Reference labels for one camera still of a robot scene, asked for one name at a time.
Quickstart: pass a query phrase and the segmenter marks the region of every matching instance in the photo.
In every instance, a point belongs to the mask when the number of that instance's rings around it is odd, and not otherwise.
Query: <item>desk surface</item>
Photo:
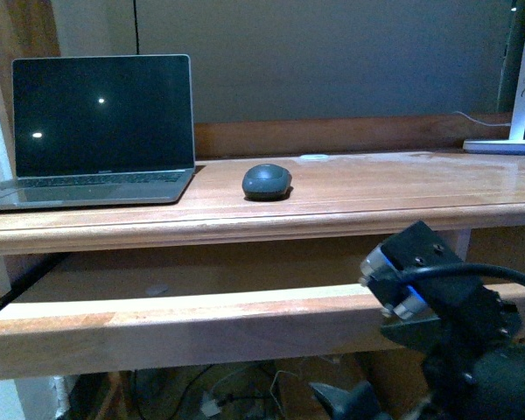
[[[244,199],[253,165],[290,170],[279,202]],[[525,225],[525,157],[376,153],[200,162],[176,205],[0,214],[0,254],[147,248]]]

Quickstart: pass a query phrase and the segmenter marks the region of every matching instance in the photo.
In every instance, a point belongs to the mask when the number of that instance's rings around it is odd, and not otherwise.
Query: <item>computer mouse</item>
[[[243,192],[249,200],[273,201],[286,198],[291,183],[287,169],[277,164],[258,164],[243,177]]]

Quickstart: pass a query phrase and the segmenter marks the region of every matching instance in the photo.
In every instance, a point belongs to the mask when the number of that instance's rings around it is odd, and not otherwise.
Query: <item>silver laptop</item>
[[[17,59],[0,210],[172,203],[194,173],[187,55]]]

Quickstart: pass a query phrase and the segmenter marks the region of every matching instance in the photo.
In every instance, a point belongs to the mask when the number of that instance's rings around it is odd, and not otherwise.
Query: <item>wall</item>
[[[14,381],[0,381],[0,420],[25,420]]]
[[[63,54],[135,53],[131,0],[75,3],[53,1]],[[192,57],[198,123],[495,112],[511,16],[509,0],[137,0],[141,53]]]

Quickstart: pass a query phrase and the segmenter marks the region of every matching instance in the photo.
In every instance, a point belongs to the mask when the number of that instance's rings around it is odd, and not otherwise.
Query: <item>lamp base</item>
[[[463,150],[491,155],[525,155],[525,140],[465,140]]]

